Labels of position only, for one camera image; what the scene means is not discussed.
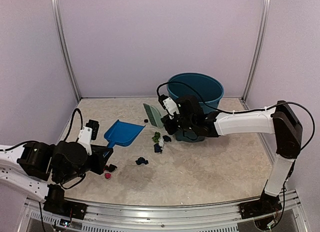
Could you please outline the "blue plastic dustpan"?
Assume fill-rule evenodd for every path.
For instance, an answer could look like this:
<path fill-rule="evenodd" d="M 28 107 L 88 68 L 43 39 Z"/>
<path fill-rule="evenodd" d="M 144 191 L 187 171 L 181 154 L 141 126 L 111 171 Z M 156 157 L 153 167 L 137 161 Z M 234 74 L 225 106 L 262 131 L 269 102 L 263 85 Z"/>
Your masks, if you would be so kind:
<path fill-rule="evenodd" d="M 116 120 L 105 132 L 104 138 L 108 141 L 107 148 L 115 145 L 127 147 L 132 144 L 145 126 Z"/>

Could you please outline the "light green hand brush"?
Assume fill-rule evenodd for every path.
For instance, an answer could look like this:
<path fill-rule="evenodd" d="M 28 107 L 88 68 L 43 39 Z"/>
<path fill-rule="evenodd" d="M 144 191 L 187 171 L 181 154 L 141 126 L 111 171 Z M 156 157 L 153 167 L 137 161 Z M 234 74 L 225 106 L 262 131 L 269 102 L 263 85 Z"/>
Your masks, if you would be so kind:
<path fill-rule="evenodd" d="M 160 129 L 163 128 L 164 123 L 162 122 L 162 118 L 164 116 L 161 114 L 161 112 L 155 106 L 150 104 L 144 103 L 143 107 L 151 125 Z"/>

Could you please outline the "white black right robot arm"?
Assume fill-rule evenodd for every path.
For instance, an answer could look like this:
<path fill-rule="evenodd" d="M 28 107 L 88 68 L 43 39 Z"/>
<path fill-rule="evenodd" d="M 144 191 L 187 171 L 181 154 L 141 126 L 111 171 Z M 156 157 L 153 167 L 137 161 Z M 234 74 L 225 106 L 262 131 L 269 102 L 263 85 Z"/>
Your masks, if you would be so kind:
<path fill-rule="evenodd" d="M 279 195 L 302 146 L 303 127 L 291 109 L 292 102 L 278 101 L 276 105 L 246 111 L 227 112 L 216 109 L 205 114 L 193 95 L 173 100 L 161 95 L 159 103 L 167 112 L 161 121 L 170 134 L 193 132 L 196 136 L 217 138 L 229 134 L 273 134 L 276 139 L 276 159 L 270 176 L 257 201 L 242 204 L 242 210 L 260 214 L 281 209 Z"/>

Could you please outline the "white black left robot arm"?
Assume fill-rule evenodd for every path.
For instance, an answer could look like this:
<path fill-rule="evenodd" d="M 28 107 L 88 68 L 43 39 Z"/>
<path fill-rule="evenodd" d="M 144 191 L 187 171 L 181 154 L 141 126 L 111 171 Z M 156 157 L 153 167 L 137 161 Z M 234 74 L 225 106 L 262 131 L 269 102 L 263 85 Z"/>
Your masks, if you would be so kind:
<path fill-rule="evenodd" d="M 113 148 L 60 141 L 46 144 L 26 141 L 0 149 L 0 178 L 29 198 L 44 202 L 53 189 L 66 190 L 65 184 L 87 172 L 101 175 Z"/>

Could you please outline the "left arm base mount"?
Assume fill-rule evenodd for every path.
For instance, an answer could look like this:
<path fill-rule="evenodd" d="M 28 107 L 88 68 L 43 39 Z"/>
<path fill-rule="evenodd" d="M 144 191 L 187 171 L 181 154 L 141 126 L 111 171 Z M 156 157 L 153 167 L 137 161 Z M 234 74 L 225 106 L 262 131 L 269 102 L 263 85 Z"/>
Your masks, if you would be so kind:
<path fill-rule="evenodd" d="M 59 185 L 50 184 L 48 194 L 44 197 L 43 209 L 47 212 L 68 217 L 70 219 L 84 220 L 87 204 L 65 199 L 65 191 Z"/>

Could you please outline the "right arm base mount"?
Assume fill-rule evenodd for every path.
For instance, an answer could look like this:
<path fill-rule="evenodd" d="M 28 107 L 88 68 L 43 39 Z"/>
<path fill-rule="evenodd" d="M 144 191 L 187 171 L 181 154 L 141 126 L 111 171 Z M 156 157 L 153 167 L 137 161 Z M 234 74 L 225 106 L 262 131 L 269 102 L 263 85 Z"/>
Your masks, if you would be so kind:
<path fill-rule="evenodd" d="M 280 203 L 279 195 L 270 196 L 266 194 L 265 191 L 262 192 L 258 200 L 240 203 L 239 205 L 241 218 L 243 220 L 275 213 L 281 209 L 282 205 Z"/>

